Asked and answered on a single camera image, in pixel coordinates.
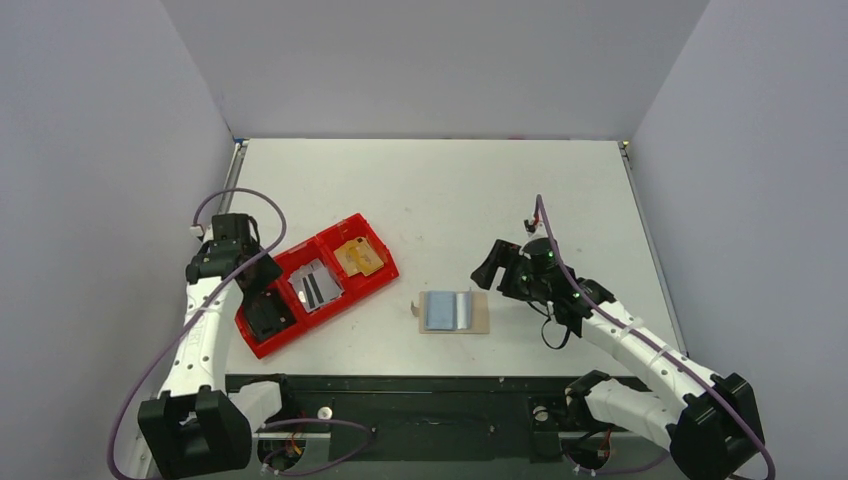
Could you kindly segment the silver striped card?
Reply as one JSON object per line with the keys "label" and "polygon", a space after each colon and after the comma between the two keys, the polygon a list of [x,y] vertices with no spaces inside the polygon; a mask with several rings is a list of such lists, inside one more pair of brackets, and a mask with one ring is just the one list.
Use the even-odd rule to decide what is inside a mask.
{"label": "silver striped card", "polygon": [[329,305],[344,293],[336,276],[320,259],[315,259],[294,271],[288,283],[307,313]]}

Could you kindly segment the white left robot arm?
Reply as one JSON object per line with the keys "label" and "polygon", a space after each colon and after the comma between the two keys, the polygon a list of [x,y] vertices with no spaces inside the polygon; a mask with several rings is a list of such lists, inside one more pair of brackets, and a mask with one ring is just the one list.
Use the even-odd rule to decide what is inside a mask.
{"label": "white left robot arm", "polygon": [[253,436],[266,423],[291,427],[298,402],[275,381],[245,385],[229,395],[225,367],[235,319],[280,276],[255,238],[247,214],[212,218],[201,248],[186,267],[185,328],[158,396],[141,403],[138,425],[164,479],[245,468]]}

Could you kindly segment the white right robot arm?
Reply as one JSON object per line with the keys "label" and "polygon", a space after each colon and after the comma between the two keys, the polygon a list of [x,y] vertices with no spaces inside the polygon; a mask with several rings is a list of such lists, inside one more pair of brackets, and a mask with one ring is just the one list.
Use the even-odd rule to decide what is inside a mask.
{"label": "white right robot arm", "polygon": [[663,341],[600,283],[577,277],[546,238],[523,246],[498,240],[470,278],[505,297],[546,306],[571,334],[609,354],[644,385],[629,387],[593,370],[564,390],[564,413],[589,431],[620,427],[670,454],[689,479],[728,479],[765,438],[752,386],[722,377]]}

